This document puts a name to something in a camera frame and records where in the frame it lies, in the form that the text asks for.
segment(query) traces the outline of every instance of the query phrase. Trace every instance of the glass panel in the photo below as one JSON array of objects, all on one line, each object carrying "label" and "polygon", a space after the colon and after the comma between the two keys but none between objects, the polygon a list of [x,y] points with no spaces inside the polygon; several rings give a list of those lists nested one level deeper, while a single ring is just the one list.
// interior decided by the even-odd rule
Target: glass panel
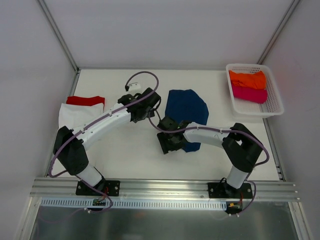
[{"label": "glass panel", "polygon": [[[41,217],[62,220],[76,208],[41,207]],[[288,203],[255,202],[240,217],[221,211],[111,209],[75,213],[60,223],[39,220],[33,240],[298,240]]]}]

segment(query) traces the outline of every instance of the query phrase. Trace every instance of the white cloth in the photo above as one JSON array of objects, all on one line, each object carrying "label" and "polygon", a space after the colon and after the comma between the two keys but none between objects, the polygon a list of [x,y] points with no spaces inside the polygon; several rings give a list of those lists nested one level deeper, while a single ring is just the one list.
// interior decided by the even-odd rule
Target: white cloth
[{"label": "white cloth", "polygon": [[59,129],[63,126],[66,126],[68,129],[72,129],[85,124],[91,119],[98,117],[103,112],[103,103],[93,106],[78,106],[62,103],[59,111]]}]

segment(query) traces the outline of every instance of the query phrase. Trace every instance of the blue cloth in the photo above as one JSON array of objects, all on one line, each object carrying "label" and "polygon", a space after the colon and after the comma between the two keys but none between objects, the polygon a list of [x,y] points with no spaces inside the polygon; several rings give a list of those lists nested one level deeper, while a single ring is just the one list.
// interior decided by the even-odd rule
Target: blue cloth
[{"label": "blue cloth", "polygon": [[[193,90],[170,90],[165,115],[178,123],[186,120],[206,125],[209,111],[207,104]],[[195,152],[200,145],[198,142],[187,142],[183,150],[186,153]]]}]

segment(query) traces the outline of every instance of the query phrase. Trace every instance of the black mounting plate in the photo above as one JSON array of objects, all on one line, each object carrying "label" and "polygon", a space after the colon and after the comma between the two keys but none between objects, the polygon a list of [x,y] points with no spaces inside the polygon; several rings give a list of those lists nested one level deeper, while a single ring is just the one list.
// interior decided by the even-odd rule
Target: black mounting plate
[{"label": "black mounting plate", "polygon": [[[118,197],[120,192],[120,181],[106,180],[103,189],[107,189],[106,194],[110,197]],[[101,196],[96,191],[87,187],[82,181],[78,181],[76,186],[75,195],[77,196]]]},{"label": "black mounting plate", "polygon": [[[208,182],[208,193],[210,199],[230,199],[230,196],[222,190],[219,190],[223,183],[219,182]],[[243,199],[252,199],[253,193],[250,183],[243,183],[242,186],[239,188],[239,192],[236,196],[232,197],[233,199],[240,199],[241,193]]]}]

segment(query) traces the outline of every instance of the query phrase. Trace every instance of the orange cloth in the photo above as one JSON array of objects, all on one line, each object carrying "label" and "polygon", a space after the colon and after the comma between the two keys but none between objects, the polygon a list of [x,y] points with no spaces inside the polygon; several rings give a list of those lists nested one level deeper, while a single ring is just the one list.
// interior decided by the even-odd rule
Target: orange cloth
[{"label": "orange cloth", "polygon": [[267,79],[262,71],[254,74],[251,73],[235,73],[229,71],[230,80],[235,86],[247,87],[252,89],[265,89],[267,86]]}]

